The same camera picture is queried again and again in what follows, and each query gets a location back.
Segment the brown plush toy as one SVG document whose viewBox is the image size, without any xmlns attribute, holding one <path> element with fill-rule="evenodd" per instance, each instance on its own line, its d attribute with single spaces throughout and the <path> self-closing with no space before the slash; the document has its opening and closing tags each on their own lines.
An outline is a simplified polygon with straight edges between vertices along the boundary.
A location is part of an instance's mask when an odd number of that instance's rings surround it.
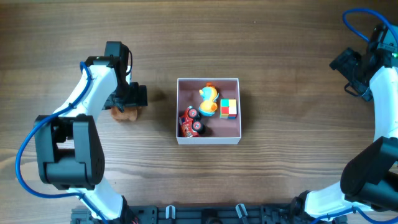
<svg viewBox="0 0 398 224">
<path fill-rule="evenodd" d="M 125 107 L 121 112 L 117 107 L 110 109 L 111 117 L 116 121 L 135 121 L 138 118 L 141 107 Z"/>
</svg>

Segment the yellow duck toy blue hat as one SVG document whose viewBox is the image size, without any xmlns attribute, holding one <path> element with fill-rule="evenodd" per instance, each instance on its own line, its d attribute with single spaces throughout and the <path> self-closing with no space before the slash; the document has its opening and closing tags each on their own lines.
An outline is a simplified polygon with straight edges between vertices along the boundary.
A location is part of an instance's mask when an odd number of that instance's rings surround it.
<svg viewBox="0 0 398 224">
<path fill-rule="evenodd" d="M 203 116 L 213 116 L 218 109 L 216 103 L 219 93 L 215 86 L 208 82 L 205 87 L 199 90 L 199 94 L 202 98 L 202 102 L 199 106 L 199 111 Z"/>
</svg>

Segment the red toy fire truck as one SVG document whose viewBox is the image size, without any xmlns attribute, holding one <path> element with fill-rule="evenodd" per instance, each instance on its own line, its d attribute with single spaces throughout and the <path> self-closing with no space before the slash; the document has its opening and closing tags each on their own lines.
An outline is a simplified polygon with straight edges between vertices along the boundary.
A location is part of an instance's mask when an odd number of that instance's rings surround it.
<svg viewBox="0 0 398 224">
<path fill-rule="evenodd" d="M 200 137 L 205 132 L 205 125 L 201 122 L 200 112 L 189 106 L 178 119 L 181 134 L 185 138 Z"/>
</svg>

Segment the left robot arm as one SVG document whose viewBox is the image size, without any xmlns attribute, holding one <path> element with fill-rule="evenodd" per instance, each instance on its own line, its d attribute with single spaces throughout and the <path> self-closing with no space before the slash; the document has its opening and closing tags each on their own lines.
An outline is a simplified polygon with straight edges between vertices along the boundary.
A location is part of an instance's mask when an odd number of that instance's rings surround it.
<svg viewBox="0 0 398 224">
<path fill-rule="evenodd" d="M 103 110 L 147 106 L 147 88 L 131 81 L 132 53 L 122 42 L 108 41 L 104 55 L 80 64 L 81 79 L 66 102 L 34 123 L 39 176 L 77 197 L 95 223 L 138 223 L 126 199 L 104 177 L 105 158 L 96 128 Z"/>
</svg>

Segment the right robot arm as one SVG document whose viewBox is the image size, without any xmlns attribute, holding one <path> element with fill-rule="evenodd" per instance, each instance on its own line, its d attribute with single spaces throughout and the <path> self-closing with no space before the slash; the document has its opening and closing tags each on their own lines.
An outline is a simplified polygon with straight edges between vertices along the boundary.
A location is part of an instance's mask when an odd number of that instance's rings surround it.
<svg viewBox="0 0 398 224">
<path fill-rule="evenodd" d="M 351 48 L 330 63 L 352 88 L 374 103 L 374 140 L 350 160 L 339 182 L 295 197 L 289 220 L 330 222 L 349 213 L 397 211 L 397 26 L 378 24 L 364 55 Z"/>
</svg>

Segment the multicolour puzzle cube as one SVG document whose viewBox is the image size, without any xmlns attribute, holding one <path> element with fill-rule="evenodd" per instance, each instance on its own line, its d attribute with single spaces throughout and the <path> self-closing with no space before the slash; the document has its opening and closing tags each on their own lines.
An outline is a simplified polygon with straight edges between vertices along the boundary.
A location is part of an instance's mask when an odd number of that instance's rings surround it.
<svg viewBox="0 0 398 224">
<path fill-rule="evenodd" d="M 236 99 L 221 99 L 220 118 L 235 119 L 237 115 L 238 115 L 238 107 Z"/>
</svg>

